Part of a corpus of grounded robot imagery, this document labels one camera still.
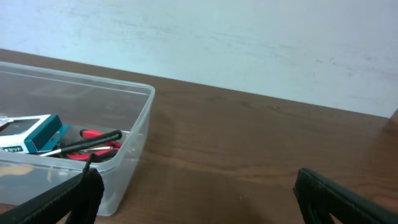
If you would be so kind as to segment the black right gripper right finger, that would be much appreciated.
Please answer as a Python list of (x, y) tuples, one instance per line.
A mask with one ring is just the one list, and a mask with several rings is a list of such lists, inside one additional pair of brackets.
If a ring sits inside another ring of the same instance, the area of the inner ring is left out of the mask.
[(298, 170), (293, 191), (306, 224), (397, 223), (396, 213), (308, 168)]

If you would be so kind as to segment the red handled pliers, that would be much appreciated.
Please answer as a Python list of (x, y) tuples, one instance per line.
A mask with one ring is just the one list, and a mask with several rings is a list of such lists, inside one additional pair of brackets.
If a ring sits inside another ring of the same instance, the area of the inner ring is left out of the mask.
[[(80, 130), (80, 136), (83, 139), (91, 139), (102, 134), (102, 132), (94, 129)], [(121, 146), (122, 143), (119, 141), (110, 141), (106, 143), (101, 143), (99, 145), (90, 146), (77, 152), (68, 153), (65, 155), (65, 157), (67, 159), (76, 161), (87, 161), (91, 157), (91, 154), (95, 154), (97, 156), (97, 162), (102, 162), (115, 156)]]

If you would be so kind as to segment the clear plastic container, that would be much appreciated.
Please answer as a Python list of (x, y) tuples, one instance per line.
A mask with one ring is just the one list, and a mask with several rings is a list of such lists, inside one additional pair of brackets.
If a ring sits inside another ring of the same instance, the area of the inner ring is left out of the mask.
[[(122, 131), (119, 152), (96, 163), (104, 182), (98, 213), (113, 215), (119, 207), (145, 146), (153, 86), (1, 63), (1, 115), (57, 114), (70, 126), (68, 142), (80, 130)], [(1, 153), (1, 203), (20, 205), (80, 173), (84, 164), (70, 159)]]

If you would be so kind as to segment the blue white screwdriver box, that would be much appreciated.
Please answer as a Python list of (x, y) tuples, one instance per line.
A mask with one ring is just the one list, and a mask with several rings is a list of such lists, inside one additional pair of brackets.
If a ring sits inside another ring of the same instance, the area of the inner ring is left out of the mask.
[(70, 129), (56, 114), (1, 118), (1, 150), (37, 154), (55, 149)]

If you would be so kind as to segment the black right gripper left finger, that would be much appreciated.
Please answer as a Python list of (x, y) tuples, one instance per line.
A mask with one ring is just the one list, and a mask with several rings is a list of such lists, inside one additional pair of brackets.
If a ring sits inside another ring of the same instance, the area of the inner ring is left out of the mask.
[(102, 176), (90, 164), (98, 156), (92, 154), (82, 173), (1, 214), (1, 223), (46, 224), (94, 223), (104, 193)]

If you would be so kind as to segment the small black-handled hammer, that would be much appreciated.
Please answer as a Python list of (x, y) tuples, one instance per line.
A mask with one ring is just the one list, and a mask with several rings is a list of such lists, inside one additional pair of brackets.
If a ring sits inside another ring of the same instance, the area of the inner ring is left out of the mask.
[(93, 138), (84, 139), (81, 141), (74, 142), (72, 144), (66, 145), (65, 147), (61, 147), (59, 149), (40, 154), (40, 156), (45, 157), (45, 156), (52, 156), (52, 155), (56, 155), (56, 154), (68, 154), (68, 153), (72, 153), (72, 152), (77, 152), (77, 151), (80, 151), (83, 149), (88, 149), (93, 146), (97, 146), (97, 145), (104, 144), (107, 142), (119, 140), (122, 138), (122, 136), (123, 136), (123, 134), (120, 130), (115, 130), (115, 131), (111, 131), (109, 133), (100, 134), (99, 136), (96, 136)]

